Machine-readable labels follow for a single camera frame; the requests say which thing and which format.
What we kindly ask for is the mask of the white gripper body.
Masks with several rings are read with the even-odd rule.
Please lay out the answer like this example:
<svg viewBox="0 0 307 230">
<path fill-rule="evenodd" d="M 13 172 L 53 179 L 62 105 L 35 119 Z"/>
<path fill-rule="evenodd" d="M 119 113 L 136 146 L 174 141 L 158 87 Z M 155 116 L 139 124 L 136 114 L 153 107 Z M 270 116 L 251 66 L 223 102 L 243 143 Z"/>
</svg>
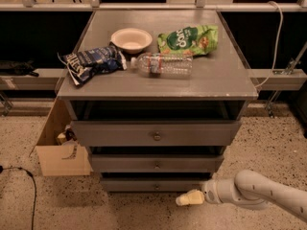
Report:
<svg viewBox="0 0 307 230">
<path fill-rule="evenodd" d="M 201 185 L 205 201 L 210 204 L 222 204 L 218 194 L 218 181 L 210 179 L 204 181 Z"/>
</svg>

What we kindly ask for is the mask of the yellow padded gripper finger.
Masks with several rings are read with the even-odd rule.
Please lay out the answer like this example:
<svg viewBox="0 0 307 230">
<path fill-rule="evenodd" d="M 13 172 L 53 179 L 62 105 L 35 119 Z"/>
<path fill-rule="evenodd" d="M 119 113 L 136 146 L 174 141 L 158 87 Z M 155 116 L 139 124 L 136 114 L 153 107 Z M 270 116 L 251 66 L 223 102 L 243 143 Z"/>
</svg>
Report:
<svg viewBox="0 0 307 230">
<path fill-rule="evenodd" d="M 204 194 L 199 190 L 191 190 L 176 198 L 176 204 L 178 206 L 200 205 L 203 203 L 204 203 Z"/>
</svg>

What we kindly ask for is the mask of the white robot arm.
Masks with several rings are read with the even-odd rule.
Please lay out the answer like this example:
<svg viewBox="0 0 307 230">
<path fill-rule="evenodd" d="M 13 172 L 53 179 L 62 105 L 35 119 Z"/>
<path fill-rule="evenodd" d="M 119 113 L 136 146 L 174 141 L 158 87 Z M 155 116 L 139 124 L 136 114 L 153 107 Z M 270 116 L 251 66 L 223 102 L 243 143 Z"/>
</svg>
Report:
<svg viewBox="0 0 307 230">
<path fill-rule="evenodd" d="M 228 179 L 210 179 L 176 198 L 178 206 L 231 203 L 249 210 L 263 210 L 272 203 L 307 222 L 307 192 L 272 181 L 251 170 Z"/>
</svg>

